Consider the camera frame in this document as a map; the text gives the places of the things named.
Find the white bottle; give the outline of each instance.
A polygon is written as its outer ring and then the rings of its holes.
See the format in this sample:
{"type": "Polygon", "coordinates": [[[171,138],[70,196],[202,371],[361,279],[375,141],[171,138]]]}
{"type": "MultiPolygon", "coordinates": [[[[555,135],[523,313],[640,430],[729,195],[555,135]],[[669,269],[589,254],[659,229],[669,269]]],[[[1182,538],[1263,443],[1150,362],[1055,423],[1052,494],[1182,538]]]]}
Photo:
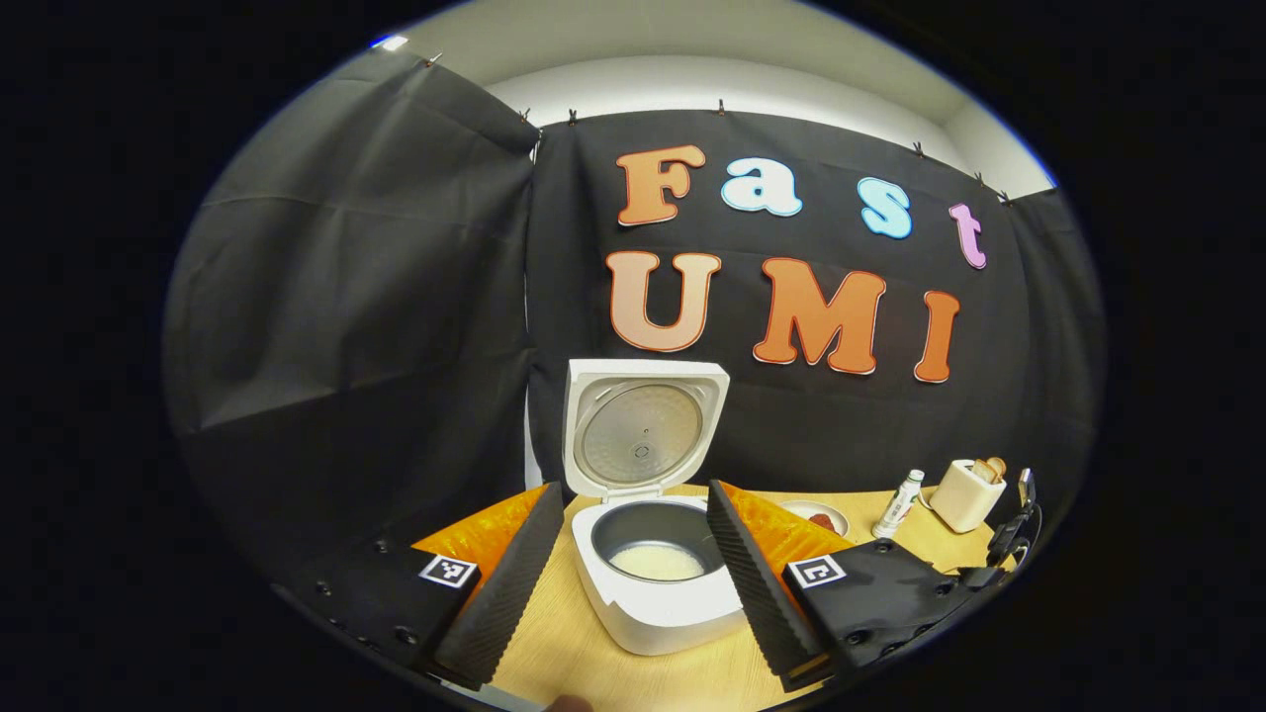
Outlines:
{"type": "Polygon", "coordinates": [[[922,485],[923,470],[910,470],[901,486],[896,488],[896,492],[893,493],[893,499],[887,503],[887,509],[884,509],[884,516],[880,517],[879,522],[871,530],[875,538],[893,538],[893,535],[896,533],[896,527],[901,526],[905,516],[914,507],[914,500],[919,498],[919,488],[922,485]]]}

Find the black fabric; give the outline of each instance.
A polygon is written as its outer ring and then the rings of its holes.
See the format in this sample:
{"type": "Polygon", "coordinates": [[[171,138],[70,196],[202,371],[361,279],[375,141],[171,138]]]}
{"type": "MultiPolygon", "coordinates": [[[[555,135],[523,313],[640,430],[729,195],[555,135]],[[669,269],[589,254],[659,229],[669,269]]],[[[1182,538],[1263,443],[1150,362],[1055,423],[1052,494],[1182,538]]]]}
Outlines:
{"type": "MultiPolygon", "coordinates": [[[[895,486],[910,469],[939,481],[952,459],[1003,457],[1006,498],[1023,466],[1038,473],[1039,497],[1066,508],[1080,481],[1103,369],[1101,313],[1094,274],[1071,217],[1050,194],[1010,208],[962,172],[910,148],[796,119],[727,111],[653,111],[581,119],[543,129],[528,224],[528,322],[537,359],[529,408],[532,442],[546,479],[562,479],[567,360],[636,357],[713,361],[730,390],[708,460],[695,481],[782,492],[858,492],[895,486]],[[690,168],[676,218],[622,227],[622,155],[694,144],[706,156],[690,168]],[[782,218],[730,208],[722,199],[730,161],[762,157],[795,174],[803,210],[782,218]],[[872,233],[861,219],[863,177],[901,186],[913,232],[872,233]],[[984,270],[963,257],[950,208],[966,203],[981,224],[984,270]],[[672,353],[624,342],[610,324],[615,251],[660,257],[647,295],[652,322],[671,324],[681,252],[718,256],[703,336],[672,353]],[[876,317],[876,370],[865,376],[757,361],[771,283],[768,257],[809,262],[825,298],[849,271],[886,281],[876,317]],[[928,290],[961,303],[941,384],[918,381],[928,290]],[[1055,484],[1051,480],[1060,480],[1055,484]]],[[[799,348],[796,340],[793,343],[799,348]]]]}
{"type": "MultiPolygon", "coordinates": [[[[1071,507],[1082,473],[1112,476],[1086,473],[1106,388],[1108,322],[1090,251],[1060,191],[1019,198],[1006,214],[1024,269],[1033,352],[1012,447],[1025,454],[1022,464],[1033,469],[1051,526],[1071,507]]],[[[989,521],[996,526],[1018,512],[1019,498],[1008,492],[989,521]]]]}
{"type": "Polygon", "coordinates": [[[537,129],[371,51],[279,113],[201,205],[163,345],[208,503],[276,583],[523,489],[537,129]]]}

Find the plate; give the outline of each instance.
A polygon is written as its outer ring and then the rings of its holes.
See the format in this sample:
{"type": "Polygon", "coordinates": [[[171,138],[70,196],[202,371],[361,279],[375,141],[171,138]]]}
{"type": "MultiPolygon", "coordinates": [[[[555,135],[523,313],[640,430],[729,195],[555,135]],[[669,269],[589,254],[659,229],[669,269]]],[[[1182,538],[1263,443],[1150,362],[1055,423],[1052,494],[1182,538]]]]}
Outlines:
{"type": "Polygon", "coordinates": [[[830,517],[830,526],[836,527],[836,533],[839,536],[848,536],[848,519],[841,514],[838,509],[827,507],[820,502],[793,499],[791,502],[784,502],[782,508],[793,514],[804,517],[805,519],[813,517],[814,514],[825,514],[830,517]]]}

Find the table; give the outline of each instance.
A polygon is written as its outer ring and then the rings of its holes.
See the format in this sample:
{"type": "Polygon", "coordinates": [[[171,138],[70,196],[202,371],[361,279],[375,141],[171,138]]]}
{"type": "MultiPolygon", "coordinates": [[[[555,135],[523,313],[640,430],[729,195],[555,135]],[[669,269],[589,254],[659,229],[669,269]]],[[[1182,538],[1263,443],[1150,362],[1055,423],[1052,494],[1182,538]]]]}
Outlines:
{"type": "MultiPolygon", "coordinates": [[[[924,498],[933,492],[934,486],[924,488],[924,498]]],[[[670,488],[666,494],[706,499],[708,489],[686,484],[670,488]]],[[[812,499],[834,507],[848,518],[847,538],[853,544],[874,541],[871,527],[893,497],[889,490],[756,494],[774,502],[812,499]]],[[[590,607],[572,551],[571,518],[599,502],[577,497],[567,507],[549,561],[492,678],[494,688],[542,707],[560,694],[577,694],[598,712],[743,712],[765,709],[822,687],[819,683],[790,694],[782,692],[747,626],[672,655],[644,658],[619,647],[590,607]]],[[[893,540],[931,561],[938,571],[946,571],[985,565],[991,537],[987,524],[955,533],[932,511],[915,503],[893,540]]],[[[1004,568],[1012,565],[1008,561],[1004,568]]]]}

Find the inner pot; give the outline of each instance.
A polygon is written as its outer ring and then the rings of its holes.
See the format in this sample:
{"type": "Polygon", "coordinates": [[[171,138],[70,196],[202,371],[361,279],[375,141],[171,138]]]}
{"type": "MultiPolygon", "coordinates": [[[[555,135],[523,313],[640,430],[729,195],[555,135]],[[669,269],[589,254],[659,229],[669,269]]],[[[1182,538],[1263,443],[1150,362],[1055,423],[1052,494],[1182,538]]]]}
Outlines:
{"type": "Polygon", "coordinates": [[[594,524],[592,544],[608,566],[646,582],[679,583],[725,565],[704,511],[675,502],[611,509],[594,524]]]}

